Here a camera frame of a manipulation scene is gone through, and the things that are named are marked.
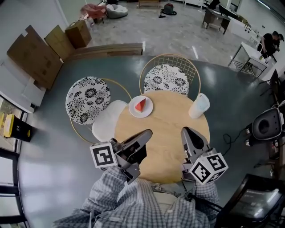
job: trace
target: yellow and black bin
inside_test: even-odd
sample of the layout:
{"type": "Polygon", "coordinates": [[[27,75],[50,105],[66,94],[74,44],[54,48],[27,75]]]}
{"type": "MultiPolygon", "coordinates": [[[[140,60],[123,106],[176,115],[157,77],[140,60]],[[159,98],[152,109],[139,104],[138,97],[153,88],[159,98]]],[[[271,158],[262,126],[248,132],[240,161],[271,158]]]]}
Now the yellow and black bin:
{"type": "Polygon", "coordinates": [[[4,137],[16,138],[26,142],[31,141],[32,126],[18,119],[14,114],[6,117],[4,124],[4,137]]]}

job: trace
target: dark green floor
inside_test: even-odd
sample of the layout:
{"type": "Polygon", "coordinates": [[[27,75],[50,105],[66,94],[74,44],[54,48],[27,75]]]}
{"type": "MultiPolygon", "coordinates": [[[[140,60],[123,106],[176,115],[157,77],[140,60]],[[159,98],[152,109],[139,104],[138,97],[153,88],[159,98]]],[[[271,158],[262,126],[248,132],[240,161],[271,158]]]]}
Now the dark green floor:
{"type": "MultiPolygon", "coordinates": [[[[53,88],[44,97],[41,107],[28,117],[38,128],[31,143],[23,143],[19,177],[25,213],[33,226],[50,227],[53,220],[69,215],[80,207],[93,183],[102,172],[95,169],[89,145],[74,132],[65,111],[65,97],[71,85],[82,77],[109,78],[121,83],[132,97],[140,95],[138,80],[141,70],[151,57],[109,57],[65,63],[53,88]],[[38,182],[31,184],[30,179],[38,182]]],[[[219,65],[193,61],[201,76],[201,92],[210,100],[205,115],[210,128],[210,144],[224,153],[228,145],[223,134],[233,138],[262,111],[270,108],[273,99],[260,97],[267,84],[258,85],[249,75],[239,74],[219,65]]],[[[191,85],[189,98],[198,93],[197,79],[191,85]]],[[[129,102],[120,87],[107,82],[111,100],[129,102]]],[[[95,139],[86,127],[76,125],[82,135],[95,139]]],[[[253,166],[268,156],[264,145],[247,147],[242,134],[225,156],[228,171],[216,181],[220,205],[224,205],[246,173],[269,177],[270,169],[253,166]]]]}

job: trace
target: white plate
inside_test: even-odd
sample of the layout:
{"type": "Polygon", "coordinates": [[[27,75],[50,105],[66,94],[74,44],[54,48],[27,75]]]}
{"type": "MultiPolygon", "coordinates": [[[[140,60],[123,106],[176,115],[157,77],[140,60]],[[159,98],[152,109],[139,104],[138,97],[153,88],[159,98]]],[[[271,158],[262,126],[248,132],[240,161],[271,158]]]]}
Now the white plate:
{"type": "Polygon", "coordinates": [[[146,96],[137,96],[135,98],[133,98],[130,103],[129,103],[129,111],[130,113],[137,117],[137,118],[145,118],[147,117],[149,114],[151,114],[153,110],[153,103],[151,101],[151,99],[149,99],[146,96]],[[144,106],[144,109],[142,112],[138,112],[135,107],[137,104],[139,104],[144,98],[146,98],[146,104],[144,106]]]}

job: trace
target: plaid shirt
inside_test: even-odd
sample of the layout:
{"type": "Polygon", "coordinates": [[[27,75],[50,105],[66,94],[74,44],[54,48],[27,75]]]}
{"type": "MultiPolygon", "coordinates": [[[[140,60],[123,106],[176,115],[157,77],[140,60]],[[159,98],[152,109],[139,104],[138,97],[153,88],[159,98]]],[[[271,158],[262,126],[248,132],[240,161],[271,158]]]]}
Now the plaid shirt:
{"type": "MultiPolygon", "coordinates": [[[[162,213],[151,183],[136,179],[125,185],[126,177],[119,167],[110,167],[95,182],[82,209],[54,222],[55,228],[206,228],[215,222],[216,212],[181,195],[162,213]]],[[[197,183],[196,196],[218,203],[213,183],[197,183]]]]}

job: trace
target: checkered sleeve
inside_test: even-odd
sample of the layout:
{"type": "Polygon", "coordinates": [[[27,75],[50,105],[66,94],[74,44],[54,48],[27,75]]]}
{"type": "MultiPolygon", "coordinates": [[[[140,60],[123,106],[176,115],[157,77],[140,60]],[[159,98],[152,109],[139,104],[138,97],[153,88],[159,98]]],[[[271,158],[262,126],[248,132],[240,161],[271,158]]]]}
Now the checkered sleeve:
{"type": "Polygon", "coordinates": [[[90,196],[85,200],[83,208],[75,209],[72,215],[55,221],[53,227],[86,228],[89,224],[94,224],[97,215],[114,210],[117,207],[117,197],[124,188],[125,181],[126,177],[121,168],[109,167],[93,185],[90,196]]]}
{"type": "MultiPolygon", "coordinates": [[[[200,183],[196,182],[196,196],[198,198],[208,200],[212,203],[218,204],[219,203],[219,197],[216,185],[212,183],[208,183],[205,185],[201,185],[200,183]]],[[[202,203],[196,203],[196,209],[205,213],[205,215],[208,217],[209,222],[214,221],[217,212],[215,210],[212,210],[211,208],[205,206],[205,204],[202,203]]]]}

